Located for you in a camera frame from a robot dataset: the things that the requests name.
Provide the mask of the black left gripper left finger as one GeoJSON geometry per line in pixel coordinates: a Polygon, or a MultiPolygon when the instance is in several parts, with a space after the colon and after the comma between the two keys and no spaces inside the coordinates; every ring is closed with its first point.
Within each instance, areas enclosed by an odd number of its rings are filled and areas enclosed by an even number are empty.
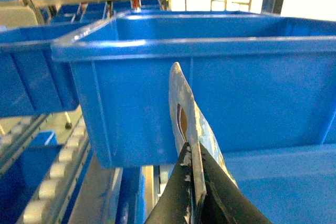
{"type": "Polygon", "coordinates": [[[159,201],[146,223],[191,223],[192,158],[189,143],[181,149],[159,201]]]}

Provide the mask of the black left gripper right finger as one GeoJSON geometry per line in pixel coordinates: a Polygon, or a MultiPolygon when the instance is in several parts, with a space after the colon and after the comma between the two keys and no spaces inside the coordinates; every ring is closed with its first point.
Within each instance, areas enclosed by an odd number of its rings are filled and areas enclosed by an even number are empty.
{"type": "Polygon", "coordinates": [[[200,145],[206,196],[202,223],[271,223],[238,189],[209,151],[200,145]]]}

